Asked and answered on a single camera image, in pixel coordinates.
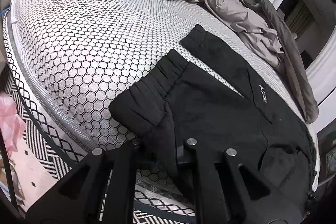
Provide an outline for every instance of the crumpled blanket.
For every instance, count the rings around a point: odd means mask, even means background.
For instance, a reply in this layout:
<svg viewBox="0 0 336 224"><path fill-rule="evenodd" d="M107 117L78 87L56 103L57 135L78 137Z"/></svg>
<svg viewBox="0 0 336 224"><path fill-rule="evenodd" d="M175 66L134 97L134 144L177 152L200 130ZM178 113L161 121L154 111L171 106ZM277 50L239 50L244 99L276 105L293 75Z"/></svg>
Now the crumpled blanket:
<svg viewBox="0 0 336 224"><path fill-rule="evenodd" d="M283 56L277 32L268 27L266 21L239 0L187 0L204 3L206 8L231 30L256 55L274 68Z"/></svg>
<svg viewBox="0 0 336 224"><path fill-rule="evenodd" d="M17 115L16 103L8 94L0 93L0 130L8 155L17 152L17 140L22 137L26 123Z"/></svg>

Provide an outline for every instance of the black fabric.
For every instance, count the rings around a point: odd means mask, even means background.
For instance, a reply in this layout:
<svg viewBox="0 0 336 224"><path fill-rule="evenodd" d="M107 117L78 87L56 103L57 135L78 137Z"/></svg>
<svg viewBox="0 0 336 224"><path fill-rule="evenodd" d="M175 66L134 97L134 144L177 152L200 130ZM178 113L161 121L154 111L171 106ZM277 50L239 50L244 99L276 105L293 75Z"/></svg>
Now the black fabric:
<svg viewBox="0 0 336 224"><path fill-rule="evenodd" d="M235 148L303 208L315 166L305 125L218 37L197 25L181 43L245 98L171 50L111 102L112 117L143 138L177 183L176 147L193 137L215 150Z"/></svg>

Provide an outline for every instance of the mattress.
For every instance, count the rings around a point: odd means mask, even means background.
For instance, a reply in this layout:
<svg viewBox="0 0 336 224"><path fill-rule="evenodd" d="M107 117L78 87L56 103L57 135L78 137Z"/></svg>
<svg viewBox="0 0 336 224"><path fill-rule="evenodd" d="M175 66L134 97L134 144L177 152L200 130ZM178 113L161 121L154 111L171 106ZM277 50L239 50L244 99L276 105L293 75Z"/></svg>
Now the mattress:
<svg viewBox="0 0 336 224"><path fill-rule="evenodd" d="M11 0L4 23L8 52L22 81L60 132L59 139L66 140L62 149L81 155L95 147L117 148L134 138L111 118L108 105L170 49L237 92L179 44L196 24L240 54L303 120L274 69L209 12L184 0ZM318 155L317 136L308 128ZM140 184L152 182L176 191L160 165L156 172L140 173Z"/></svg>

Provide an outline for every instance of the bed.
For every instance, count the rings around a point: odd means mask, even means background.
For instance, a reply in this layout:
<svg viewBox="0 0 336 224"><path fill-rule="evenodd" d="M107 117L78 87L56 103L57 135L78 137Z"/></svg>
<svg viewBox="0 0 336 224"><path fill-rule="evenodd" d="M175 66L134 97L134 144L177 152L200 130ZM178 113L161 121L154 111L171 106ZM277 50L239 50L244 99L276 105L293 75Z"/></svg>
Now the bed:
<svg viewBox="0 0 336 224"><path fill-rule="evenodd" d="M38 158L59 159L54 164L58 179L93 148L114 149L135 137L111 118L108 105L170 49L234 90L179 44L196 24L246 59L303 120L273 68L199 5L184 0L11 0L3 30L13 85L36 128L32 138L47 141L49 154ZM316 134L308 128L317 149ZM35 141L36 154L43 154L43 143ZM151 171L139 170L136 199L194 215L160 164Z"/></svg>

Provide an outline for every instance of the wall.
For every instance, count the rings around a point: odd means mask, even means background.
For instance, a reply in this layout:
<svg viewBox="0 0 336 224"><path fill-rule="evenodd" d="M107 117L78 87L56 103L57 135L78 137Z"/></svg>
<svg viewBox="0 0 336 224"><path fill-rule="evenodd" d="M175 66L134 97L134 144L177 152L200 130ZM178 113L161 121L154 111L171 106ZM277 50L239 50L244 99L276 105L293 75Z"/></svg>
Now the wall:
<svg viewBox="0 0 336 224"><path fill-rule="evenodd" d="M303 0L303 2L316 21L316 26L311 26L304 34L305 38L308 38L308 41L305 42L306 50L314 59L320 53L336 26L336 7L331 0ZM303 38L301 37L300 40L299 43L302 45Z"/></svg>

